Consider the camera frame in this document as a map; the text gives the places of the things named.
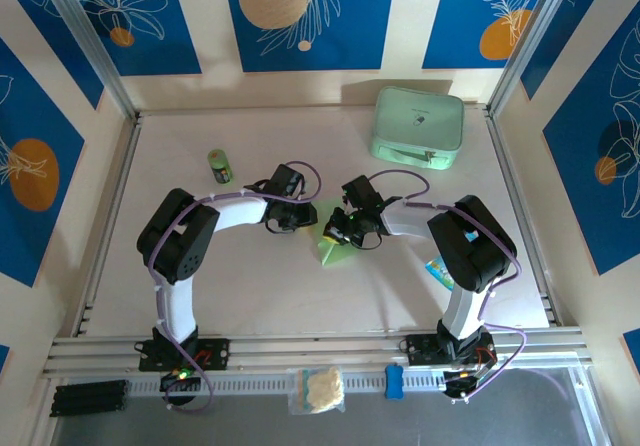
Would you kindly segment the light green paper sheet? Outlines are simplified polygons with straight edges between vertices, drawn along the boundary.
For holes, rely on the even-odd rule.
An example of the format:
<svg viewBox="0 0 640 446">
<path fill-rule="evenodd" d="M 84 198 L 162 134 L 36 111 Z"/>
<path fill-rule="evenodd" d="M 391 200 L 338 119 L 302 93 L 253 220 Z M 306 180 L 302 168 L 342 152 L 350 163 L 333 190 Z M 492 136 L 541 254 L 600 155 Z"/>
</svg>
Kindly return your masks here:
<svg viewBox="0 0 640 446">
<path fill-rule="evenodd" d="M 324 238 L 324 228 L 336 207 L 344 208 L 339 198 L 313 202 L 317 212 L 317 223 L 311 227 L 313 253 L 323 267 L 329 267 L 354 256 L 357 250 L 351 245 L 338 245 Z"/>
</svg>

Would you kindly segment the small green bottle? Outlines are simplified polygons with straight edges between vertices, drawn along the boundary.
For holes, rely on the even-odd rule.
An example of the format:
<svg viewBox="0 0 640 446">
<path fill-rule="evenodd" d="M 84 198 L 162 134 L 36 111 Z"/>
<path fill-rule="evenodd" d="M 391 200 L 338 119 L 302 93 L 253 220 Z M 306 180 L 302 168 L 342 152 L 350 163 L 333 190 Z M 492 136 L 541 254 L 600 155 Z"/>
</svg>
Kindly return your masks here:
<svg viewBox="0 0 640 446">
<path fill-rule="evenodd" d="M 222 149 L 211 150 L 207 155 L 207 160 L 217 183 L 228 184 L 233 180 L 229 160 Z"/>
</svg>

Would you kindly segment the small blue snack packet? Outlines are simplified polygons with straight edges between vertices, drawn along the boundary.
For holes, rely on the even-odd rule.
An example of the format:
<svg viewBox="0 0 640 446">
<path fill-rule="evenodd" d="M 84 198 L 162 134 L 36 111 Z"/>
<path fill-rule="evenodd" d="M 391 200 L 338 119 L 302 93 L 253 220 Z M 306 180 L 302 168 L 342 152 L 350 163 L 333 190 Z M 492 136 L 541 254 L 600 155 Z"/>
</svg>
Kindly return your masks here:
<svg viewBox="0 0 640 446">
<path fill-rule="evenodd" d="M 441 256 L 438 256 L 425 264 L 426 270 L 447 290 L 452 291 L 454 280 L 451 277 L 446 264 Z"/>
</svg>

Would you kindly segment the mint green zipper pouch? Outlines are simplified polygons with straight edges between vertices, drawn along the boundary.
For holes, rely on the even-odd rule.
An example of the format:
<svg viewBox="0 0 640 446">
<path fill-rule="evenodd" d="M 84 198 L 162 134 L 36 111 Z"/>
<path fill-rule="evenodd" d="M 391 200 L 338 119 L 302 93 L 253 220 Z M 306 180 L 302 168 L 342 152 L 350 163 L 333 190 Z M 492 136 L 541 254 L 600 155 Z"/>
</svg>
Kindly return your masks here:
<svg viewBox="0 0 640 446">
<path fill-rule="evenodd" d="M 387 86 L 377 98 L 369 151 L 384 161 L 447 170 L 462 145 L 464 116 L 458 97 Z"/>
</svg>

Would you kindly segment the clear bag of crackers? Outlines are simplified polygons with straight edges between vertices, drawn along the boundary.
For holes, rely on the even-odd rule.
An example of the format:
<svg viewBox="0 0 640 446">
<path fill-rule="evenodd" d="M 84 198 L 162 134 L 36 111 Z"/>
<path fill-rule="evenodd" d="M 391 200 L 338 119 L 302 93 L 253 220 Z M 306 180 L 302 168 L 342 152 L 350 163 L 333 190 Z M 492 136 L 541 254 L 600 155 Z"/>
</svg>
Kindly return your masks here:
<svg viewBox="0 0 640 446">
<path fill-rule="evenodd" d="M 338 366 L 296 368 L 287 371 L 288 409 L 291 415 L 316 415 L 345 410 L 345 381 Z"/>
</svg>

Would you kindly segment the blue plastic clip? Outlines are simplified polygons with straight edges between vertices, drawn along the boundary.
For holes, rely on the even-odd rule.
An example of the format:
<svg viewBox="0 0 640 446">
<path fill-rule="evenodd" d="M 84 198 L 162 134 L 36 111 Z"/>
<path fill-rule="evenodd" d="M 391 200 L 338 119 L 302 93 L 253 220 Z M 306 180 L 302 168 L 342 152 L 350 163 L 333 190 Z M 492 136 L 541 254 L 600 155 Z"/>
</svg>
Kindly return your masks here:
<svg viewBox="0 0 640 446">
<path fill-rule="evenodd" d="M 404 398 L 404 368 L 399 364 L 389 364 L 385 367 L 385 398 L 387 400 L 402 400 Z"/>
</svg>

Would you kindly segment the black ribbed block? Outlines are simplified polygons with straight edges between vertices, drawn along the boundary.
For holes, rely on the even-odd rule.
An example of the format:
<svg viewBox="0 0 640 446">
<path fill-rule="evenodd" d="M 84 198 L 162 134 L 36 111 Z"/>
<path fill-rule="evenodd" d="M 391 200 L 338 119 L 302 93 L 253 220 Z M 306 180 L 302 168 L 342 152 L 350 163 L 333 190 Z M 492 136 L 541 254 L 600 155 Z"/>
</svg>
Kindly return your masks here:
<svg viewBox="0 0 640 446">
<path fill-rule="evenodd" d="M 126 406 L 129 382 L 111 380 L 57 386 L 50 417 L 71 417 L 122 411 Z"/>
</svg>

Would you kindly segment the aluminium frame rail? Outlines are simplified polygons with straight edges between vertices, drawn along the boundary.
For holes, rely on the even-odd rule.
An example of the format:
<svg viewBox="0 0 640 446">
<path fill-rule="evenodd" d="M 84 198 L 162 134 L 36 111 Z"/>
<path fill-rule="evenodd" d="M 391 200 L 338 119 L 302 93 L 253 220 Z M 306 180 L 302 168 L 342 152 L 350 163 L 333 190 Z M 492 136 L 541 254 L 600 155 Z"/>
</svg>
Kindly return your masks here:
<svg viewBox="0 0 640 446">
<path fill-rule="evenodd" d="M 400 349 L 408 331 L 299 336 L 229 336 L 229 374 L 278 374 L 298 367 L 338 365 L 345 372 L 378 371 L 391 363 L 407 367 Z M 592 355 L 577 327 L 528 329 L 524 350 L 511 363 L 516 366 L 590 366 Z M 46 378 L 110 378 L 158 374 L 140 371 L 134 350 L 143 337 L 56 338 L 45 360 Z"/>
</svg>

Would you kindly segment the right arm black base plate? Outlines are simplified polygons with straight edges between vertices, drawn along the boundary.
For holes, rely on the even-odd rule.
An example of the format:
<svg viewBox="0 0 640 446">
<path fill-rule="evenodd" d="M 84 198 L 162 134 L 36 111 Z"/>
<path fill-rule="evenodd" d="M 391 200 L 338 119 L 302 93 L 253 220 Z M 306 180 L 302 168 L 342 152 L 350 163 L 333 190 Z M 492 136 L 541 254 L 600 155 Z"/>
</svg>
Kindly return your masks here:
<svg viewBox="0 0 640 446">
<path fill-rule="evenodd" d="M 411 334 L 401 342 L 400 349 L 407 355 L 410 366 L 494 366 L 497 362 L 490 348 L 493 337 L 485 330 L 465 340 L 444 334 Z"/>
</svg>

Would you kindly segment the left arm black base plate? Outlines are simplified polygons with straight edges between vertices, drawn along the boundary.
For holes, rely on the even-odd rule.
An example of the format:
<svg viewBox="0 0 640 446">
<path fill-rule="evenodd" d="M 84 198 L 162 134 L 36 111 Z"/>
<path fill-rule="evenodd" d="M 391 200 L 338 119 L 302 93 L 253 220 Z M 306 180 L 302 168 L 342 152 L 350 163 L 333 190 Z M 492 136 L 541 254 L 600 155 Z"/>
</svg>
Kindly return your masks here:
<svg viewBox="0 0 640 446">
<path fill-rule="evenodd" d="M 206 339 L 195 336 L 180 344 L 204 371 L 227 369 L 229 345 L 230 341 L 226 338 Z M 182 367 L 192 367 L 175 345 L 162 335 L 136 342 L 134 350 L 140 355 L 140 371 L 169 372 Z"/>
</svg>

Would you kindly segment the blue floral wall poster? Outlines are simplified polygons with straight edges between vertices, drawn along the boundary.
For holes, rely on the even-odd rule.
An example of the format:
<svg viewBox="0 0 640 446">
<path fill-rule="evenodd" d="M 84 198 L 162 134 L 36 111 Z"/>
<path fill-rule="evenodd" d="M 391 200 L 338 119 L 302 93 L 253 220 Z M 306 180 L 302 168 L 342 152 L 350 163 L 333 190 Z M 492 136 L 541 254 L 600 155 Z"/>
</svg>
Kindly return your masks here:
<svg viewBox="0 0 640 446">
<path fill-rule="evenodd" d="M 0 273 L 35 284 L 83 146 L 0 39 Z"/>
<path fill-rule="evenodd" d="M 597 272 L 640 254 L 640 1 L 543 134 Z"/>
<path fill-rule="evenodd" d="M 79 0 L 122 76 L 199 74 L 179 0 Z"/>
<path fill-rule="evenodd" d="M 496 69 L 506 64 L 538 0 L 440 0 L 425 70 Z"/>
<path fill-rule="evenodd" d="M 246 73 L 378 70 L 391 0 L 228 0 Z"/>
</svg>

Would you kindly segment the aluminium frame post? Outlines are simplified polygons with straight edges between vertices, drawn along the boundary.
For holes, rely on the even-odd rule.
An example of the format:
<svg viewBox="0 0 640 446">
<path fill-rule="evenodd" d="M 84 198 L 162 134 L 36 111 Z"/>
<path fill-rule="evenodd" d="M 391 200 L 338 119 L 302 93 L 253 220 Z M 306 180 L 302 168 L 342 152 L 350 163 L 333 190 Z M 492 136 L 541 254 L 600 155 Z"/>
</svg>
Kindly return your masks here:
<svg viewBox="0 0 640 446">
<path fill-rule="evenodd" d="M 51 0 L 87 61 L 110 93 L 116 106 L 133 123 L 138 114 L 109 56 L 97 35 L 91 21 L 79 0 Z"/>
<path fill-rule="evenodd" d="M 528 65 L 533 53 L 544 36 L 551 20 L 563 0 L 538 0 L 523 35 L 506 63 L 489 101 L 486 104 L 487 116 L 495 119 L 508 102 L 514 88 Z"/>
</svg>

